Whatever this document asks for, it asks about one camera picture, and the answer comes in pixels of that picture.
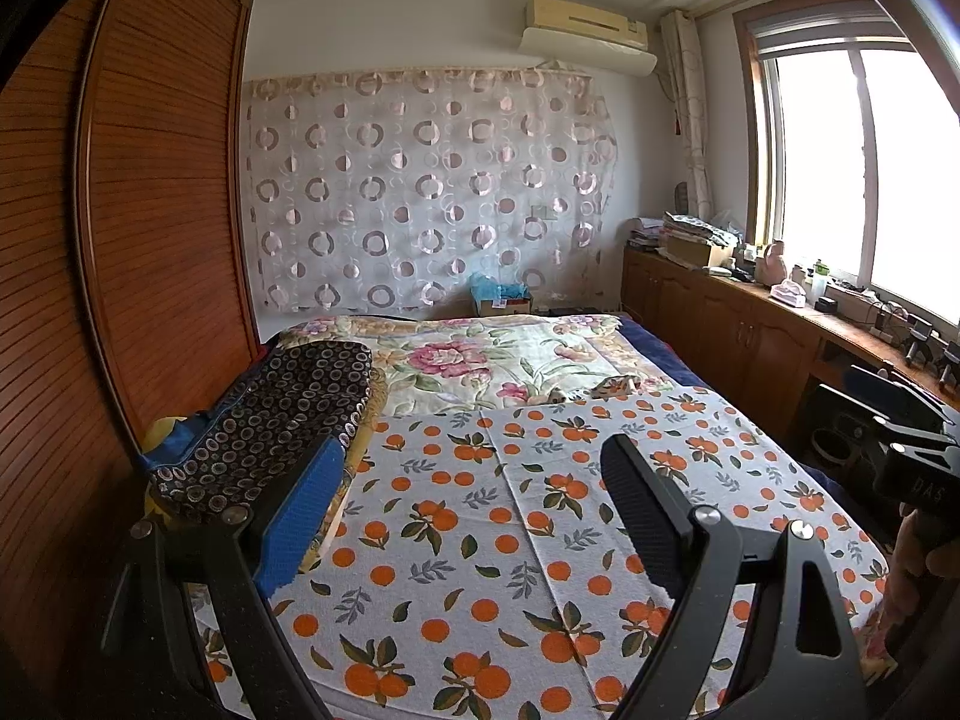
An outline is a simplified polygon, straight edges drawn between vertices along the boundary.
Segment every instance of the screw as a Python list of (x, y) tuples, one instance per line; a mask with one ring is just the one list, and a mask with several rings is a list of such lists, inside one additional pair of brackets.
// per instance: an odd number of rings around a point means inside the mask
[(239, 525), (246, 522), (249, 516), (250, 510), (246, 506), (227, 506), (224, 513), (220, 515), (220, 519), (227, 525)]
[(140, 519), (130, 528), (130, 535), (134, 538), (147, 538), (154, 531), (154, 524), (149, 519)]
[(720, 524), (720, 512), (712, 506), (698, 506), (696, 509), (693, 509), (693, 517), (701, 525), (710, 526)]
[(803, 538), (804, 541), (810, 541), (813, 538), (813, 526), (803, 522), (802, 519), (795, 519), (790, 523), (790, 533), (797, 538)]

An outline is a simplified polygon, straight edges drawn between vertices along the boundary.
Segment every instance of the wooden wardrobe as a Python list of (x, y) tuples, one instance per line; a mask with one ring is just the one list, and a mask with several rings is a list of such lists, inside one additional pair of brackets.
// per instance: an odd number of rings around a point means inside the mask
[(0, 89), (0, 635), (51, 697), (142, 512), (138, 440), (256, 355), (236, 175), (250, 8), (69, 0)]

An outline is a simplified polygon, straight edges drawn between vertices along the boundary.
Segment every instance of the bed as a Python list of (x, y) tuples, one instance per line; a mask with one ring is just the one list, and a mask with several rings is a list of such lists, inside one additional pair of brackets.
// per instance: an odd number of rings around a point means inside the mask
[[(330, 317), (278, 342), (328, 338), (373, 350), (386, 405), (328, 550), (270, 604), (334, 716), (609, 716), (672, 603), (599, 475), (617, 433), (737, 524), (803, 517), (854, 630), (875, 628), (886, 563), (874, 543), (635, 323)], [(738, 589), (693, 716), (723, 698), (751, 595)], [(194, 610), (224, 705), (252, 716), (202, 591)]]

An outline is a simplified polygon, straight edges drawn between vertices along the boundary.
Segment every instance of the window frame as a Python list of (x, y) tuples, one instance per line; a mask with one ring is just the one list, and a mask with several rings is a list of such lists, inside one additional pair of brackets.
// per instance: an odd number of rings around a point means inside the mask
[[(733, 13), (733, 27), (740, 53), (743, 71), (744, 92), (747, 103), (747, 142), (748, 142), (748, 204), (747, 229), (748, 242), (762, 247), (782, 232), (784, 219), (784, 172), (778, 165), (784, 160), (784, 123), (779, 106), (779, 81), (776, 72), (776, 58), (761, 59), (757, 51), (757, 41), (750, 33), (747, 24), (770, 16), (790, 13), (795, 10), (816, 5), (838, 4), (839, 2), (858, 2), (872, 0), (774, 0)], [(902, 295), (891, 293), (872, 283), (875, 246), (877, 245), (877, 216), (880, 210), (880, 185), (877, 170), (877, 134), (875, 133), (874, 113), (870, 92), (867, 87), (866, 71), (861, 50), (913, 50), (909, 46), (896, 44), (861, 44), (844, 50), (851, 61), (851, 70), (856, 77), (857, 96), (860, 101), (860, 114), (864, 128), (864, 230), (863, 245), (860, 251), (860, 273), (847, 274), (834, 271), (834, 274), (850, 281), (858, 287), (873, 289), (881, 300), (894, 300), (912, 314), (925, 319), (945, 338), (956, 338), (960, 317), (948, 319), (934, 314), (929, 309), (920, 308)]]

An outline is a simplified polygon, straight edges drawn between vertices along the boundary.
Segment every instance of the blue foam pad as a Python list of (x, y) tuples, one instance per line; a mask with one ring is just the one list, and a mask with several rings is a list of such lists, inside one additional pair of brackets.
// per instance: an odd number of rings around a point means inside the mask
[(327, 439), (287, 493), (260, 543), (260, 565), (253, 575), (260, 595), (269, 599), (294, 581), (344, 473), (344, 447)]

